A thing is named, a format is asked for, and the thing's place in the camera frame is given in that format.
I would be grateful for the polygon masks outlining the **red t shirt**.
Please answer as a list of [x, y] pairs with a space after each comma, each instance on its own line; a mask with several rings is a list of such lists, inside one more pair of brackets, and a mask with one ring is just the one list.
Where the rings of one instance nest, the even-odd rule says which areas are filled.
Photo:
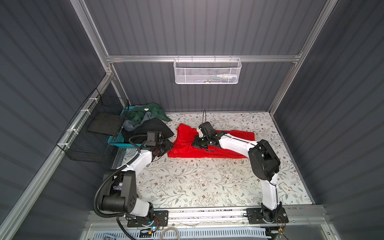
[[174, 147], [168, 152], [169, 158], [218, 158], [243, 159], [245, 156], [231, 150], [219, 149], [209, 146], [209, 152], [192, 146], [195, 136], [199, 136], [196, 129], [180, 124], [177, 128], [177, 138]]

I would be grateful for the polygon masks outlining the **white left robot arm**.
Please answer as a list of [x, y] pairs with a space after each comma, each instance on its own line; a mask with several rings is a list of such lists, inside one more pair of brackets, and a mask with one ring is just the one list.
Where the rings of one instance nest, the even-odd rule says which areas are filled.
[[161, 132], [154, 131], [133, 136], [129, 143], [136, 148], [136, 154], [105, 174], [93, 200], [94, 212], [102, 218], [129, 217], [151, 222], [154, 207], [152, 203], [139, 199], [137, 177], [155, 158], [169, 152], [173, 143]]

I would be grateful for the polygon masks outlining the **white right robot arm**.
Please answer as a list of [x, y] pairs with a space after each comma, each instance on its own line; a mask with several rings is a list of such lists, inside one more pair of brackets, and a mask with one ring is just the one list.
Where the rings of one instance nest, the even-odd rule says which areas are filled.
[[282, 204], [278, 201], [278, 173], [280, 159], [266, 140], [249, 141], [235, 137], [227, 132], [217, 132], [209, 122], [197, 128], [198, 136], [192, 146], [209, 150], [209, 147], [230, 150], [247, 157], [254, 175], [261, 181], [263, 200], [260, 213], [268, 223], [273, 221]]

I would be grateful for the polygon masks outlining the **black t shirt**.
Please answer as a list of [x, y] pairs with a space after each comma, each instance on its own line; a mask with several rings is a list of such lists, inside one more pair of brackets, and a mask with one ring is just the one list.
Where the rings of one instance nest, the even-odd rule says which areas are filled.
[[132, 131], [122, 129], [122, 136], [124, 143], [129, 144], [129, 139], [137, 135], [146, 135], [148, 132], [160, 132], [164, 139], [168, 139], [174, 136], [173, 131], [160, 119], [153, 118], [144, 121], [140, 126]]

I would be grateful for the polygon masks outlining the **grey t shirt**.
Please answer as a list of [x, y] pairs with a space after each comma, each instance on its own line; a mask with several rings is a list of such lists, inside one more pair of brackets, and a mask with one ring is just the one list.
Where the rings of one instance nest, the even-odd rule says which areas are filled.
[[148, 121], [148, 120], [151, 120], [153, 119], [154, 117], [152, 116], [152, 114], [150, 112], [146, 112], [144, 114], [144, 117], [137, 123], [135, 122], [134, 120], [128, 120], [126, 119], [124, 122], [123, 122], [123, 129], [128, 131], [128, 132], [131, 132], [135, 129], [137, 129], [140, 125], [142, 125], [144, 122]]

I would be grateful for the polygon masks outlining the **green t shirt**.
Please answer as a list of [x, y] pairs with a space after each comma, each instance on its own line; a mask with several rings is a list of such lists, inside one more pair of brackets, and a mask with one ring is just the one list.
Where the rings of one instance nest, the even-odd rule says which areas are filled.
[[125, 112], [124, 116], [127, 120], [133, 121], [134, 123], [141, 123], [145, 116], [148, 117], [147, 113], [149, 113], [151, 117], [159, 118], [165, 122], [172, 121], [166, 115], [164, 109], [156, 103], [134, 106], [131, 110]]

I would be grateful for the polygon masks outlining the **teal plastic laundry basket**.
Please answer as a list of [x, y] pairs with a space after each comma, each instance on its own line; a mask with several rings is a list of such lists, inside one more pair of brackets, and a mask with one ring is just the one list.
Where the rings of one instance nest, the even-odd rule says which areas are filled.
[[[125, 107], [121, 113], [119, 114], [120, 117], [123, 118], [123, 122], [126, 120], [126, 113], [132, 111], [135, 108], [133, 107]], [[121, 149], [134, 149], [135, 147], [132, 144], [126, 144], [125, 139], [122, 134], [123, 126], [121, 126], [115, 133], [114, 136], [109, 137], [108, 144], [110, 146], [116, 146]]]

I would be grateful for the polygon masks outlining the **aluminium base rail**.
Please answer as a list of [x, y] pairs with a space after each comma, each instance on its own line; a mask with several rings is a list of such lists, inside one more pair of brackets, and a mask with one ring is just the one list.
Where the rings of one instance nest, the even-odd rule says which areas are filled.
[[[293, 225], [316, 225], [328, 220], [327, 212], [322, 205], [285, 205], [286, 215]], [[175, 208], [168, 209], [168, 225], [177, 228], [208, 228], [208, 227], [242, 227], [248, 226], [245, 217], [247, 207], [217, 208]], [[90, 213], [85, 230], [116, 230], [115, 219], [104, 219]]]

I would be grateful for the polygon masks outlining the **aluminium horizontal frame bar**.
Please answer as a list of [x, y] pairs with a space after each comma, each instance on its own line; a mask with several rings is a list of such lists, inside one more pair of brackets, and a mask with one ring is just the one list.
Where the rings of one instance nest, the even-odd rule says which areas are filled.
[[256, 55], [256, 56], [107, 56], [109, 63], [171, 63], [177, 62], [233, 62], [244, 63], [297, 63], [301, 55]]

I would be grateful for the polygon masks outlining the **aluminium corner frame post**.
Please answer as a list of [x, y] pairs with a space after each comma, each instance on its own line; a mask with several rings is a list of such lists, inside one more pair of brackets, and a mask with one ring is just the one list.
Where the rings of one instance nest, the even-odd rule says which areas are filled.
[[311, 51], [311, 48], [313, 47], [314, 43], [316, 42], [319, 34], [321, 33], [323, 27], [325, 26], [328, 18], [330, 17], [332, 11], [334, 10], [336, 4], [338, 3], [338, 0], [328, 0], [325, 2], [322, 10], [319, 13], [319, 16], [317, 17], [316, 21], [314, 22], [313, 27], [311, 28], [308, 37], [304, 41], [304, 44], [301, 48], [301, 50], [298, 53], [298, 60], [293, 63], [289, 71], [287, 72], [287, 75], [279, 88], [276, 97], [274, 98], [270, 108], [269, 113], [271, 116], [274, 116], [279, 105], [281, 104], [284, 96], [286, 95], [289, 87], [293, 83], [293, 80], [295, 79], [296, 75], [298, 74], [300, 68], [304, 64], [309, 52]]

